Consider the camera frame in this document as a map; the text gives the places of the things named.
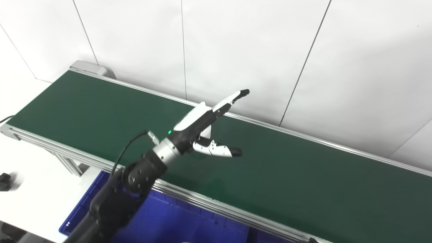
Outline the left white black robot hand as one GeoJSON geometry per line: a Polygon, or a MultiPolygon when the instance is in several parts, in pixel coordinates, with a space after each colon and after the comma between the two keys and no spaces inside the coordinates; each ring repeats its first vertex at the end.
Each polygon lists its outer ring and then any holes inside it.
{"type": "Polygon", "coordinates": [[[168,134],[168,140],[180,154],[196,151],[219,157],[242,156],[241,148],[220,144],[211,139],[211,125],[225,115],[237,100],[249,93],[249,89],[237,91],[213,108],[208,107],[205,102],[199,103],[174,126],[168,134]]]}

